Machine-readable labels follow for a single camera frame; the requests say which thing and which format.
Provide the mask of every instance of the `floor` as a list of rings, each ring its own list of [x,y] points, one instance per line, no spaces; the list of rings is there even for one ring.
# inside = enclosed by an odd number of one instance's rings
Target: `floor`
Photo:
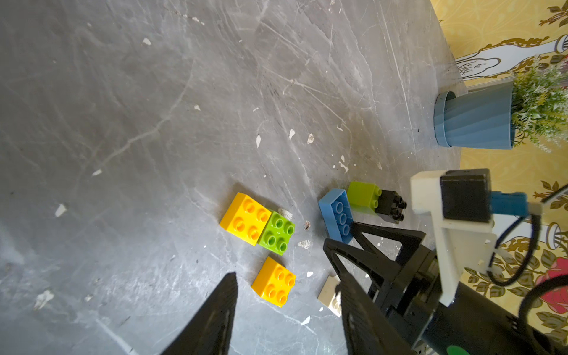
[[[410,176],[459,166],[432,114],[438,93],[466,90],[428,0],[7,0],[0,13],[5,353],[159,354],[230,271],[230,354],[346,353],[316,299],[333,275],[318,199],[358,180],[410,201]],[[218,226],[237,192],[294,216],[284,308],[250,288],[268,250]],[[410,210],[399,226],[431,230]]]

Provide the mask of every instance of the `black cable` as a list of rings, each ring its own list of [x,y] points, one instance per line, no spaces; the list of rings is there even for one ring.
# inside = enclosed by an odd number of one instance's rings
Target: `black cable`
[[[550,200],[555,199],[556,197],[562,195],[564,193],[564,190],[568,189],[568,184],[560,187],[558,190],[556,190],[554,193],[550,194],[548,197],[544,198],[541,201],[541,204],[546,204],[548,203]],[[501,243],[503,242],[503,240],[505,240],[505,238],[513,231],[513,229],[517,228],[517,226],[519,224],[521,224],[521,222],[524,220],[525,217],[519,217],[516,221],[514,221],[509,228],[507,228],[502,234],[501,236],[499,236],[499,238],[497,239],[497,242],[495,243],[495,249],[499,248],[501,246]],[[519,268],[517,269],[517,272],[515,273],[515,275],[513,275],[510,279],[505,280],[505,281],[498,281],[497,279],[495,279],[495,277],[493,276],[493,272],[491,272],[490,270],[487,271],[487,275],[489,276],[489,279],[491,280],[491,282],[493,282],[494,284],[498,285],[498,286],[509,286],[512,285],[513,283],[515,283],[522,275],[523,272],[525,271],[525,268],[527,267],[527,265],[529,264],[529,262],[531,261],[531,258],[534,254],[534,250],[536,249],[536,246],[538,245],[538,236],[540,234],[540,221],[541,221],[541,216],[540,215],[531,215],[531,224],[532,224],[532,231],[531,231],[531,240],[529,241],[529,245],[528,245],[528,250],[527,250],[527,255],[525,256],[525,258],[523,259],[523,262],[521,263],[521,265],[519,266]],[[493,260],[495,259],[495,253],[493,253],[491,255],[491,259],[489,260],[489,266],[488,268],[490,268],[493,265]]]
[[[542,347],[542,344],[540,344],[534,337],[533,328],[530,327],[527,323],[527,316],[534,301],[536,301],[546,293],[563,286],[568,286],[568,275],[557,276],[546,280],[529,291],[529,293],[527,293],[527,295],[521,302],[521,306],[519,307],[519,322],[517,326],[521,334],[525,334],[527,336],[533,346],[534,351],[538,355],[553,355],[554,345],[550,347],[550,351]]]
[[[503,234],[501,234],[501,237],[499,237],[496,244],[500,245],[503,239],[505,239],[505,237],[507,237],[507,235],[511,233],[511,231],[515,229],[517,225],[519,225],[523,221],[523,219],[524,218],[519,218],[517,221],[513,222],[513,224],[511,224],[509,228],[507,228],[507,230],[503,232]],[[493,282],[497,286],[503,286],[503,287],[509,286],[515,283],[523,275],[523,272],[525,271],[527,265],[531,261],[531,258],[534,254],[534,250],[538,245],[538,235],[540,234],[540,219],[541,219],[540,215],[531,215],[531,223],[532,223],[531,240],[529,241],[527,255],[524,257],[523,262],[517,269],[517,272],[515,272],[515,274],[512,275],[510,279],[505,281],[499,281],[495,279],[495,276],[493,276],[493,272],[488,270],[487,275],[489,276],[489,279],[491,279],[491,282]],[[491,260],[489,261],[489,267],[491,267],[491,265],[493,264],[494,258],[495,258],[495,253],[491,255]]]

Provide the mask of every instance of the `green lego brick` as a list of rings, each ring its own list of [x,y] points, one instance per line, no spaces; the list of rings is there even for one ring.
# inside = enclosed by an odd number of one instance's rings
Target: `green lego brick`
[[[368,215],[375,214],[375,208],[379,205],[379,196],[381,190],[373,183],[352,181],[347,190],[347,199],[351,208]]]
[[[270,212],[272,214],[262,234],[260,234],[258,244],[278,255],[282,255],[288,248],[288,242],[296,230],[296,225],[277,212]]]

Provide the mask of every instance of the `blue lego brick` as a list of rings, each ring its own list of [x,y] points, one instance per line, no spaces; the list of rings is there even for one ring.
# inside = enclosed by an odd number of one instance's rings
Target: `blue lego brick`
[[[345,190],[332,189],[319,201],[321,215],[331,239],[349,243],[353,239],[353,215]]]
[[[491,192],[491,212],[499,215],[528,216],[527,194]]]

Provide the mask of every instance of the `plant pot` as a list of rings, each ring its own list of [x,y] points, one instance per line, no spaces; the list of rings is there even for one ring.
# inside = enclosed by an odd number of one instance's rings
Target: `plant pot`
[[[434,132],[442,147],[512,149],[513,83],[494,85],[460,97],[442,93],[434,106]]]

